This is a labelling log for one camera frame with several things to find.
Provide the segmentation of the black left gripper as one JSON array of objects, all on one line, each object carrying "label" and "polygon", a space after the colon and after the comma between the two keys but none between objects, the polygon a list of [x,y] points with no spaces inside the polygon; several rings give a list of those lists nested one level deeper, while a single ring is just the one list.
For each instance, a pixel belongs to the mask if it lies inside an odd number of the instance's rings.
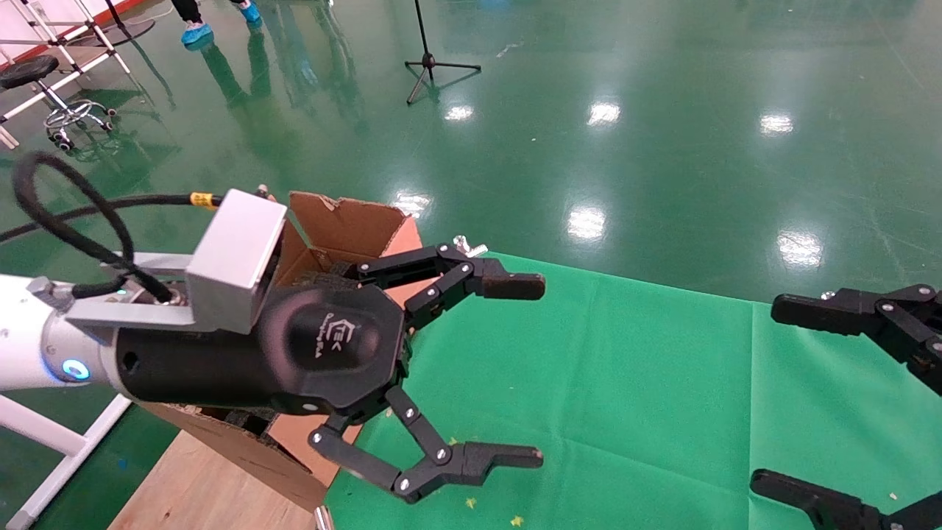
[{"label": "black left gripper", "polygon": [[[427,280],[431,284],[411,295],[403,309],[381,291]],[[248,334],[121,329],[115,354],[122,389],[141,402],[332,413],[313,430],[310,446],[407,504],[445,485],[480,487],[496,467],[544,464],[532,446],[446,443],[397,385],[405,376],[405,328],[424,328],[472,294],[541,299],[544,275],[512,274],[496,258],[439,244],[361,263],[358,282],[375,286],[276,289]],[[406,470],[343,437],[351,420],[368,420],[386,405],[424,453]]]}]

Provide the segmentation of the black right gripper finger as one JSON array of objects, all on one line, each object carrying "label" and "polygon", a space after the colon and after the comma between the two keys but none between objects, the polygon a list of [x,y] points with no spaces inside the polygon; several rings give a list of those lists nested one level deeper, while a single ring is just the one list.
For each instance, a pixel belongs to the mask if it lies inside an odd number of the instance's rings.
[{"label": "black right gripper finger", "polygon": [[941,294],[927,284],[876,293],[842,288],[827,297],[782,293],[774,322],[842,336],[867,336],[936,395],[941,393]]},{"label": "black right gripper finger", "polygon": [[750,488],[757,495],[804,511],[815,529],[941,528],[939,491],[885,514],[861,498],[767,469],[754,470]]}]

